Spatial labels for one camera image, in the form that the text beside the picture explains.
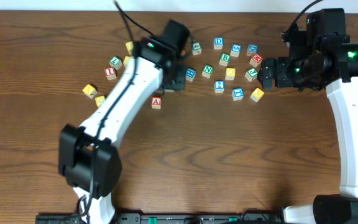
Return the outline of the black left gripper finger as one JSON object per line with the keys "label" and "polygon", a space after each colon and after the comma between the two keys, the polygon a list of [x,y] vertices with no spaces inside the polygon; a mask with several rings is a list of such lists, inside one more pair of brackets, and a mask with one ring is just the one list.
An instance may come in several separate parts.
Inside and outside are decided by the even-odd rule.
{"label": "black left gripper finger", "polygon": [[174,90],[184,90],[185,89],[185,83],[186,83],[186,69],[187,66],[184,64],[178,64],[175,68],[174,72]]}
{"label": "black left gripper finger", "polygon": [[174,72],[176,64],[173,63],[163,71],[162,89],[174,90]]}

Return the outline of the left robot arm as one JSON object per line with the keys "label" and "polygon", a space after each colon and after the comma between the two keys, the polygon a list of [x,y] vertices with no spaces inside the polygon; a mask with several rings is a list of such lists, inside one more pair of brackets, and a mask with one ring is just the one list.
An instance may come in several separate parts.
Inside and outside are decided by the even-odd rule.
{"label": "left robot arm", "polygon": [[66,125],[59,139],[58,171],[79,197],[78,218],[110,223],[111,192],[122,172],[118,149],[142,105],[160,88],[181,90],[179,63],[188,39],[157,36],[134,42],[132,57],[106,101],[78,127]]}

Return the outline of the blue number 2 block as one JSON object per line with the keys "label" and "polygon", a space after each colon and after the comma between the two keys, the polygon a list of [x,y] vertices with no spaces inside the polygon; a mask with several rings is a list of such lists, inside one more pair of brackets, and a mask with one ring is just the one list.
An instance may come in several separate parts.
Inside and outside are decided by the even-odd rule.
{"label": "blue number 2 block", "polygon": [[223,93],[224,90],[225,90],[224,80],[216,80],[214,83],[214,92],[215,93]]}

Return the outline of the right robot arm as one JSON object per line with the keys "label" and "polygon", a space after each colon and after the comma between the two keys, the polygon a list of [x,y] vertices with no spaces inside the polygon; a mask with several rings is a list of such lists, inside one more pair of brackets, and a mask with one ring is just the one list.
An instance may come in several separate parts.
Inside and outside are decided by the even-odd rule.
{"label": "right robot arm", "polygon": [[325,90],[340,150],[339,194],[282,210],[285,223],[358,223],[358,44],[330,44],[314,54],[266,58],[257,75],[264,89]]}

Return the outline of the red letter A block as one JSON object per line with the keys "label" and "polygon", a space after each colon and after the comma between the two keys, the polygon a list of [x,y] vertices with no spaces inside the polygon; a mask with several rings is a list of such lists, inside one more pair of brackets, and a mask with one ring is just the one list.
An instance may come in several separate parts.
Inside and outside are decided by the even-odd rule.
{"label": "red letter A block", "polygon": [[153,96],[151,101],[151,107],[153,109],[160,109],[162,107],[162,98]]}

